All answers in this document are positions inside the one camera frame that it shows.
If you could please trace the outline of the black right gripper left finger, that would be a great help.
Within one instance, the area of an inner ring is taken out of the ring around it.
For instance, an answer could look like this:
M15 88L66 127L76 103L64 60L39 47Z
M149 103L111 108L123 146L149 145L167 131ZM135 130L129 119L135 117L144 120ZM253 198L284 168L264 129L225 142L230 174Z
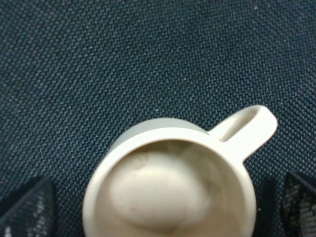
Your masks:
M50 178L35 177L0 202L2 237L51 237L55 203Z

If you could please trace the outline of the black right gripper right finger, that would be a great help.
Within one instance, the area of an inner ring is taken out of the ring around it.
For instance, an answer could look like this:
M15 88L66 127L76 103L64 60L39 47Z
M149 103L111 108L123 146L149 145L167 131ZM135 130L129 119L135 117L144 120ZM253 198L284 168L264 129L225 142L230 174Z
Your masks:
M316 235L316 179L288 172L282 194L282 224L288 237Z

